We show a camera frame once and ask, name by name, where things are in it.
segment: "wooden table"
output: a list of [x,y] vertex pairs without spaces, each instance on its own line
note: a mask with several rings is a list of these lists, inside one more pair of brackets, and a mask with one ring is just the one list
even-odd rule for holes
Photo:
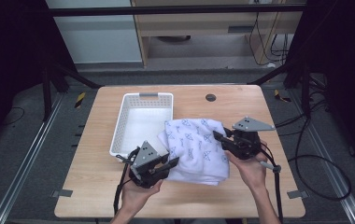
[[[71,197],[60,197],[57,217],[113,217],[113,200],[123,164],[110,156],[121,100],[128,92],[171,92],[174,94],[174,119],[208,118],[219,120],[224,127],[245,116],[274,124],[263,92],[250,85],[204,86],[123,86],[99,90],[88,117],[76,155],[64,182],[73,190]],[[214,102],[206,95],[215,94]],[[259,132],[268,143],[275,161],[280,164],[280,189],[284,217],[302,217],[301,199],[289,199],[287,192],[297,190],[276,131]],[[252,195],[236,167],[231,165],[230,178],[218,186],[164,181],[161,192],[152,196],[136,217],[257,217]],[[267,171],[267,188],[277,210],[274,174]]]

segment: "gray mat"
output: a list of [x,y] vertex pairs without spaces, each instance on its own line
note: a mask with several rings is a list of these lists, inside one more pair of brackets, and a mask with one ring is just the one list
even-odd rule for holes
[[[129,77],[126,76],[126,73],[94,74],[88,75],[88,78],[105,85],[237,83],[241,82],[241,79],[244,83],[266,73],[257,71],[257,74],[244,76],[243,71],[231,69],[221,69],[216,71],[216,75],[210,74],[209,71],[197,72],[172,73],[161,71],[152,74],[133,72]],[[53,214],[56,199],[50,197],[50,195],[53,190],[62,188],[76,149],[72,145],[76,145],[79,141],[79,136],[76,136],[76,134],[82,132],[80,125],[85,124],[96,94],[95,90],[84,87],[73,79],[68,78],[68,80],[72,88],[63,99],[61,110],[8,219],[66,221],[65,219],[57,218]],[[24,116],[13,124],[1,127],[0,201],[40,126],[43,115],[41,91],[41,86],[35,86],[18,95],[14,105],[24,108]],[[78,95],[83,91],[86,92],[86,96],[80,109],[76,109],[74,104]],[[263,92],[275,123],[298,114],[293,103],[276,100],[273,90],[263,90]],[[284,90],[281,90],[281,94],[289,97],[289,94]],[[347,143],[338,128],[336,128],[337,125],[334,123],[333,118],[324,108],[321,108],[313,113],[312,122],[319,127],[319,135],[322,136],[322,140],[332,154],[334,161],[347,172],[353,186],[352,194],[355,197],[355,158],[349,156]],[[303,121],[300,120],[292,125],[278,129],[278,133],[298,132],[302,125]],[[298,134],[280,137],[287,158],[291,158],[294,155],[297,137]],[[307,133],[303,135],[300,153],[315,153]],[[311,186],[313,185],[315,189],[325,194],[334,195],[334,190],[319,161],[302,160],[299,161],[299,166],[303,176],[311,183]],[[298,179],[293,163],[291,163],[291,169],[299,189],[306,189]],[[299,219],[286,219],[286,223],[350,223],[340,202],[324,200],[310,191],[309,193],[311,196],[304,199],[305,216]],[[90,220],[74,219],[73,221]],[[258,220],[250,219],[248,222],[257,223]]]

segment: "white wall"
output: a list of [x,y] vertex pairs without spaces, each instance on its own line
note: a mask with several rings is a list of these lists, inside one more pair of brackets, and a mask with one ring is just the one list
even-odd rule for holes
[[[129,7],[129,0],[46,0],[49,8]],[[74,63],[142,62],[133,16],[55,17]]]

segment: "human hand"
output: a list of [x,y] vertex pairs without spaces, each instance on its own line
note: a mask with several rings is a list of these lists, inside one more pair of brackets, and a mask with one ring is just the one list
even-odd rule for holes
[[[266,150],[266,144],[262,141],[262,149]],[[225,151],[225,154],[229,161],[238,168],[242,180],[251,191],[265,188],[265,167],[260,164],[260,161],[267,161],[267,157],[264,154],[259,153],[255,157],[244,161],[238,159],[230,151]]]
[[[124,177],[124,183],[130,179],[129,172]],[[128,181],[122,187],[122,205],[111,223],[128,223],[146,204],[149,197],[160,192],[162,180],[159,180],[152,188],[144,189],[137,186],[133,181]]]

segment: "white plastic basket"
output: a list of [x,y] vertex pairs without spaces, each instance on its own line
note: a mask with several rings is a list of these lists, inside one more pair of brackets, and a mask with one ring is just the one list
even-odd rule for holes
[[110,155],[127,158],[129,153],[148,141],[161,155],[166,148],[157,135],[164,130],[166,120],[173,118],[172,93],[126,93],[110,146]]

